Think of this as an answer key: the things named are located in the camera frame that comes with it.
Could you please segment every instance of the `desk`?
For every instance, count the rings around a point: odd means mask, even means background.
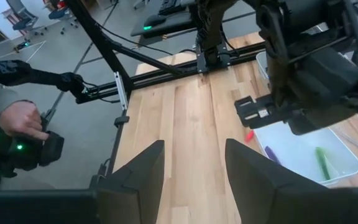
[[[257,33],[230,40],[234,47],[261,42]],[[182,53],[161,58],[178,64],[195,59]],[[137,73],[155,68],[139,65]],[[117,152],[117,170],[158,139],[165,140],[165,178],[157,223],[238,223],[240,217],[227,179],[225,142],[244,142],[244,128],[234,101],[256,98],[269,91],[262,83],[257,62],[195,75],[132,92]],[[358,141],[358,116],[336,127]],[[343,139],[358,157],[358,148]],[[257,139],[249,147],[260,152]],[[358,186],[358,175],[339,186]]]
[[[189,12],[178,12],[169,15],[164,23],[154,26],[149,30],[143,30],[144,22],[149,16],[158,14],[161,3],[162,0],[150,0],[149,3],[147,3],[140,19],[131,32],[131,36],[143,35],[145,38],[149,38],[195,27]]]

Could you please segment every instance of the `green marker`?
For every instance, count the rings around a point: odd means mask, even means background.
[[[329,176],[329,172],[327,168],[326,155],[322,147],[316,147],[316,156],[317,156],[318,164],[320,165],[321,170],[323,171],[324,178],[326,180],[330,180],[331,177]]]

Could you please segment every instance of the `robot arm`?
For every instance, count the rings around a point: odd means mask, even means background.
[[[15,86],[24,83],[54,85],[61,91],[70,91],[76,98],[81,98],[85,89],[82,77],[71,72],[57,74],[33,69],[20,60],[0,61],[0,84]]]
[[[256,11],[265,40],[271,94],[236,102],[244,126],[288,122],[295,134],[325,128],[358,113],[358,23],[349,0],[243,0]],[[224,11],[236,1],[199,0],[198,43],[208,64],[219,62]],[[305,31],[325,23],[328,30]],[[259,111],[266,110],[261,117]]]
[[[61,91],[70,91],[76,98],[84,96],[85,86],[79,75],[36,70],[20,60],[0,61],[0,84],[14,86],[24,83],[54,85]],[[0,128],[0,174],[14,177],[14,169],[31,170],[58,160],[64,139],[56,133],[48,133],[49,138],[42,142],[28,136],[12,138]]]

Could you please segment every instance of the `metal bracket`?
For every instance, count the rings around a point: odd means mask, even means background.
[[[127,123],[129,121],[129,117],[128,116],[121,116],[116,118],[116,120],[114,121],[114,125],[116,128],[118,128],[118,126],[123,125],[125,123]]]
[[[220,59],[220,62],[217,65],[210,66],[206,64],[204,52],[201,51],[200,45],[196,45],[198,73],[206,73],[219,68],[226,68],[231,65],[230,54],[227,50],[226,43],[222,42],[221,44],[216,46],[216,48],[218,49],[218,57]]]
[[[114,72],[114,78],[116,79],[116,83],[117,83],[119,101],[121,102],[121,107],[122,110],[124,111],[128,109],[128,101],[127,101],[127,95],[124,89],[124,85],[122,84],[122,79],[118,72]]]
[[[242,125],[251,129],[288,120],[293,116],[293,111],[297,109],[294,106],[276,108],[271,95],[257,98],[256,102],[250,96],[247,96],[234,102],[234,106]]]

